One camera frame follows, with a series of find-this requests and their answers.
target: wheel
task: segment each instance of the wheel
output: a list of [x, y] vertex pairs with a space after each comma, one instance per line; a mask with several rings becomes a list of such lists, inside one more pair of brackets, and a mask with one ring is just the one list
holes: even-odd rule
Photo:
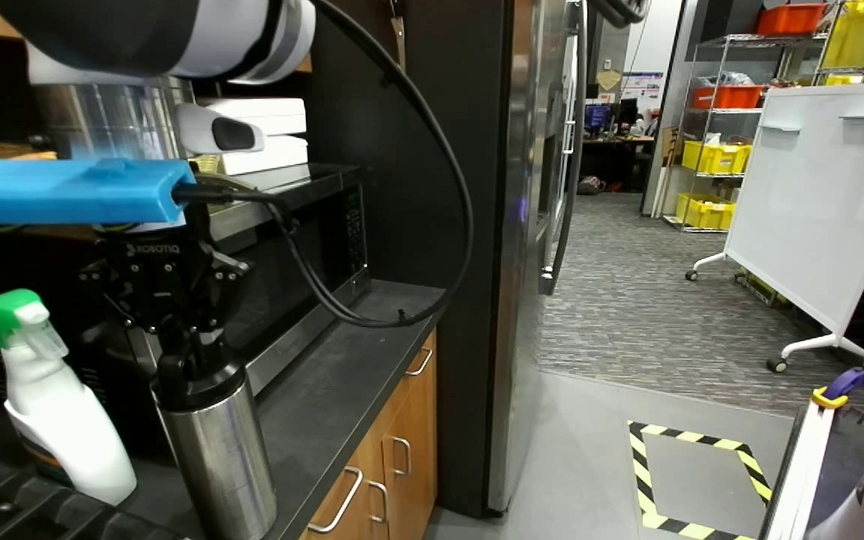
[[767, 372], [774, 372], [774, 375], [789, 372], [789, 359], [786, 359], [786, 357], [767, 357], [766, 367], [767, 367]]

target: white spray bottle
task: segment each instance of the white spray bottle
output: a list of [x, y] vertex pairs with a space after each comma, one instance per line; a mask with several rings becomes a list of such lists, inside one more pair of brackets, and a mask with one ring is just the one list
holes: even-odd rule
[[61, 466], [73, 486], [106, 504], [135, 489], [130, 453], [90, 386], [64, 362], [66, 341], [38, 295], [0, 295], [5, 410], [32, 457]]

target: black cable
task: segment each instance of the black cable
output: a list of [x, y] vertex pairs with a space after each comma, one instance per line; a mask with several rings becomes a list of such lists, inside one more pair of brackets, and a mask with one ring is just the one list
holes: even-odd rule
[[273, 212], [273, 222], [282, 227], [282, 236], [289, 242], [290, 257], [297, 261], [307, 284], [313, 289], [313, 295], [319, 296], [319, 303], [323, 310], [329, 310], [340, 322], [358, 325], [358, 326], [407, 326], [418, 325], [435, 313], [441, 313], [460, 290], [472, 256], [475, 256], [475, 206], [472, 206], [472, 191], [467, 191], [467, 179], [464, 170], [455, 158], [455, 149], [449, 143], [449, 138], [443, 134], [435, 110], [429, 109], [425, 95], [418, 91], [418, 85], [398, 70], [398, 64], [381, 49], [381, 41], [373, 39], [373, 33], [367, 27], [359, 27], [348, 13], [343, 13], [335, 4], [329, 0], [313, 0], [319, 6], [322, 16], [328, 16], [363, 54], [370, 54], [375, 60], [375, 67], [381, 67], [386, 73], [386, 79], [406, 92], [407, 106], [419, 114], [419, 121], [425, 122], [425, 129], [435, 134], [441, 154], [447, 156], [449, 168], [452, 168], [452, 179], [460, 186], [460, 198], [461, 198], [461, 227], [464, 227], [464, 252], [461, 252], [461, 268], [455, 273], [455, 278], [449, 283], [449, 289], [429, 303], [425, 310], [418, 313], [406, 313], [398, 310], [395, 319], [370, 319], [370, 314], [358, 314], [355, 310], [348, 310], [315, 273], [315, 268], [309, 264], [304, 245], [297, 242], [300, 235], [300, 222], [289, 222], [289, 217], [277, 206], [277, 201], [264, 191], [250, 191], [250, 188], [229, 188], [229, 191], [201, 191], [201, 188], [182, 188], [177, 191], [177, 201], [258, 201], [267, 204], [267, 211]]
[[[449, 168], [452, 168], [452, 179], [455, 179], [455, 186], [460, 186], [460, 198], [461, 198], [461, 227], [464, 227], [461, 268], [460, 268], [455, 278], [449, 283], [449, 289], [443, 290], [443, 296], [437, 296], [431, 306], [425, 306], [425, 310], [419, 310], [419, 313], [415, 313], [415, 314], [406, 314], [406, 313], [398, 310], [395, 326], [406, 326], [406, 325], [415, 325], [415, 322], [429, 319], [431, 313], [443, 310], [443, 306], [455, 296], [455, 290], [460, 290], [460, 284], [461, 284], [461, 278], [464, 278], [464, 273], [467, 273], [467, 264], [472, 264], [472, 256], [475, 256], [475, 206], [472, 206], [467, 179], [464, 179], [464, 170], [461, 170], [461, 165], [460, 165], [460, 156], [455, 156], [449, 138], [443, 134], [435, 110], [429, 109], [425, 95], [423, 95], [419, 87], [398, 70], [398, 64], [383, 50], [383, 44], [375, 41], [375, 35], [373, 35], [363, 24], [358, 24], [348, 13], [343, 13], [335, 4], [329, 4], [329, 0], [313, 0], [313, 4], [315, 4], [319, 13], [322, 13], [323, 17], [329, 17], [363, 54], [370, 54], [373, 64], [381, 67], [383, 75], [406, 92], [407, 106], [419, 114], [419, 121], [425, 122], [425, 129], [435, 134], [441, 154], [447, 156], [447, 161], [449, 161]], [[352, 325], [386, 326], [386, 325], [381, 325], [379, 319], [358, 319], [358, 322], [352, 322]]]

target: white wall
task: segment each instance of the white wall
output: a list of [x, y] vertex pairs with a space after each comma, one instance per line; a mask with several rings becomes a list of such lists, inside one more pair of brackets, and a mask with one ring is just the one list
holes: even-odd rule
[[684, 0], [650, 0], [643, 24], [629, 27], [623, 73], [667, 73]]
[[[659, 9], [659, 4], [684, 6], [678, 50], [675, 50], [675, 70], [673, 70], [673, 79], [667, 80], [668, 92], [667, 92], [667, 106], [663, 106], [663, 133], [659, 133], [659, 138], [653, 143], [653, 148], [663, 149], [663, 148], [673, 143], [668, 126], [681, 122], [681, 110], [684, 110], [689, 79], [693, 79], [693, 67], [688, 64], [688, 41], [693, 35], [693, 22], [696, 22], [699, 0], [684, 0], [684, 4], [678, 4], [678, 0], [650, 0], [650, 4], [653, 4], [650, 9]], [[643, 201], [643, 212], [648, 212], [648, 217], [663, 217], [667, 206], [659, 206], [659, 204], [667, 201], [667, 191], [675, 188], [675, 186], [668, 186], [673, 174], [663, 178], [663, 154], [659, 149], [650, 158], [648, 188], [646, 188], [646, 201]]]

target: green bottle cap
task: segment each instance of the green bottle cap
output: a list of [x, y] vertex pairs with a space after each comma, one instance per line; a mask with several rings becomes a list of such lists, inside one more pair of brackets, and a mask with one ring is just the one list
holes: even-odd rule
[[9, 348], [9, 340], [15, 336], [15, 329], [21, 329], [17, 310], [29, 303], [41, 303], [41, 296], [29, 289], [0, 295], [0, 348]]

